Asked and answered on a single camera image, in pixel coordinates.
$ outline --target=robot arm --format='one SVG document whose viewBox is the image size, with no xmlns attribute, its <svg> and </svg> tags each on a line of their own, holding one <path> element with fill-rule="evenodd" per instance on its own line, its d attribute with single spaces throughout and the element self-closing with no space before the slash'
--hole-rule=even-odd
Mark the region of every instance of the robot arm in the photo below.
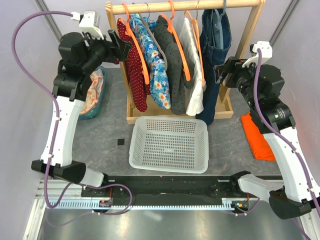
<svg viewBox="0 0 320 240">
<path fill-rule="evenodd" d="M 77 120 L 87 92 L 92 84 L 90 74 L 103 62 L 124 61 L 131 44 L 122 41 L 114 30 L 109 30 L 112 41 L 106 40 L 99 26 L 99 15 L 86 11 L 84 15 L 73 12 L 73 19 L 80 21 L 83 36 L 70 32 L 62 36 L 58 47 L 62 57 L 58 64 L 58 74 L 53 81 L 52 93 L 60 107 L 60 119 L 56 141 L 52 152 L 49 175 L 75 184 L 94 187 L 108 183 L 108 175 L 86 167 L 83 162 L 72 159 L 72 145 Z M 56 124 L 56 108 L 53 105 L 52 121 L 47 143 L 39 160 L 31 164 L 35 171 L 45 173 L 49 149 Z"/>
<path fill-rule="evenodd" d="M 299 217 L 309 213 L 314 208 L 314 203 L 303 167 L 296 154 L 282 139 L 265 126 L 258 115 L 253 96 L 258 48 L 262 52 L 262 63 L 272 57 L 272 47 L 269 42 L 260 41 L 250 46 L 250 50 L 255 56 L 248 60 L 230 57 L 225 64 L 216 66 L 216 79 L 217 83 L 222 83 L 225 80 L 226 86 L 237 88 L 242 94 L 250 107 L 252 121 L 272 149 L 284 185 L 262 180 L 247 171 L 233 175 L 232 180 L 237 191 L 253 194 L 268 202 L 279 218 Z M 267 122 L 297 148 L 296 151 L 302 156 L 310 175 L 312 191 L 319 202 L 320 187 L 315 182 L 301 151 L 295 120 L 289 107 L 279 99 L 284 83 L 285 80 L 281 77 L 280 69 L 272 65 L 262 65 L 258 79 L 259 106 Z"/>
</svg>

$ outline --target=white plastic basket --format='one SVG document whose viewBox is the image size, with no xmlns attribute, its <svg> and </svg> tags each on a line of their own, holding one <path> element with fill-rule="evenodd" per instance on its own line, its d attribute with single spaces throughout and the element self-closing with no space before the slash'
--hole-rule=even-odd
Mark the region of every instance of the white plastic basket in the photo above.
<svg viewBox="0 0 320 240">
<path fill-rule="evenodd" d="M 141 116 L 129 151 L 133 168 L 202 174 L 208 169 L 207 125 L 202 120 Z"/>
</svg>

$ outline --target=blue floral shirt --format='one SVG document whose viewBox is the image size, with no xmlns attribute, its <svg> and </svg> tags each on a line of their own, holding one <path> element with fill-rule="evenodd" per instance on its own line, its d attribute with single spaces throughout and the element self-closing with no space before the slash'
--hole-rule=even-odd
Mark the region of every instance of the blue floral shirt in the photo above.
<svg viewBox="0 0 320 240">
<path fill-rule="evenodd" d="M 144 20 L 148 23 L 150 30 L 153 31 L 157 23 L 151 19 L 147 21 L 146 17 Z M 160 57 L 157 46 L 150 37 L 139 15 L 130 14 L 129 23 L 138 40 L 144 59 L 150 68 L 151 96 L 159 107 L 169 109 L 171 107 L 171 102 L 165 62 Z"/>
</svg>

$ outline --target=white shirt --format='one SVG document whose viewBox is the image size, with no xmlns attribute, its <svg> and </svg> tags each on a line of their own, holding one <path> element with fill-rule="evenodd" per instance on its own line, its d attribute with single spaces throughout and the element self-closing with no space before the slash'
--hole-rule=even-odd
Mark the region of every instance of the white shirt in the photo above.
<svg viewBox="0 0 320 240">
<path fill-rule="evenodd" d="M 186 114 L 195 116 L 204 110 L 202 103 L 204 97 L 204 90 L 202 88 L 202 67 L 191 23 L 186 17 L 184 18 L 179 40 L 183 47 L 184 55 L 194 63 L 194 75 L 190 76 L 194 80 L 194 84 L 190 91 Z"/>
</svg>

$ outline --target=teal container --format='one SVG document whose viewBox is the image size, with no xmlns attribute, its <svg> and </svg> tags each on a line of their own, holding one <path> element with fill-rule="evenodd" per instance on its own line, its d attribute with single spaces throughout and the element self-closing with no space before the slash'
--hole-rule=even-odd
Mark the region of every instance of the teal container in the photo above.
<svg viewBox="0 0 320 240">
<path fill-rule="evenodd" d="M 99 102 L 97 103 L 97 105 L 95 106 L 94 109 L 92 109 L 91 111 L 83 114 L 83 115 L 79 115 L 79 119 L 80 120 L 85 120 L 85 119 L 92 119 L 95 116 L 97 116 L 100 113 L 101 110 L 101 105 L 104 99 L 104 95 L 105 95 L 105 91 L 107 88 L 107 76 L 108 76 L 108 72 L 107 69 L 103 66 L 99 66 L 96 70 L 101 69 L 102 71 L 102 75 L 103 75 L 103 85 L 102 85 L 102 89 L 101 89 L 101 93 L 100 93 L 100 99 Z"/>
</svg>

